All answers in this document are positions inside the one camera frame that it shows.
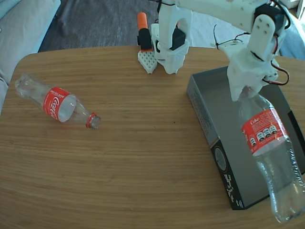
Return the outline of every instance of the red bottle label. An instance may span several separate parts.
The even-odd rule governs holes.
[[[62,101],[71,93],[61,89],[60,87],[53,87],[46,95],[43,102],[43,110],[52,118],[58,120],[58,111]]]
[[[273,140],[287,136],[284,125],[274,108],[258,113],[248,120],[243,125],[242,132],[252,155]]]

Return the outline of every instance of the dark gray carpet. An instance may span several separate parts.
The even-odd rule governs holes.
[[[157,6],[147,0],[61,0],[39,51],[137,45],[137,14],[146,12],[151,24]]]

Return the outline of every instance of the empty plastic bottle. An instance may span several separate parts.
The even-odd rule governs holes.
[[[305,184],[285,127],[273,105],[257,94],[239,98],[242,132],[268,186],[271,208],[279,222],[305,212]]]
[[[62,123],[85,124],[91,129],[99,127],[101,118],[89,113],[75,95],[59,87],[51,87],[27,73],[16,81],[15,87],[19,96],[32,100],[46,114]]]

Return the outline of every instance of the crumpled bottle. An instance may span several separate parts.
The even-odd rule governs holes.
[[[305,212],[305,184],[285,127],[273,105],[244,88],[239,102],[242,132],[268,186],[275,218],[283,223]]]

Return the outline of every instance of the couch cushion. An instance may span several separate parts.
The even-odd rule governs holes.
[[[30,54],[49,26],[57,0],[22,0],[0,20],[0,76],[9,83],[18,62]]]
[[[0,0],[0,20],[3,16],[10,11],[21,0]]]

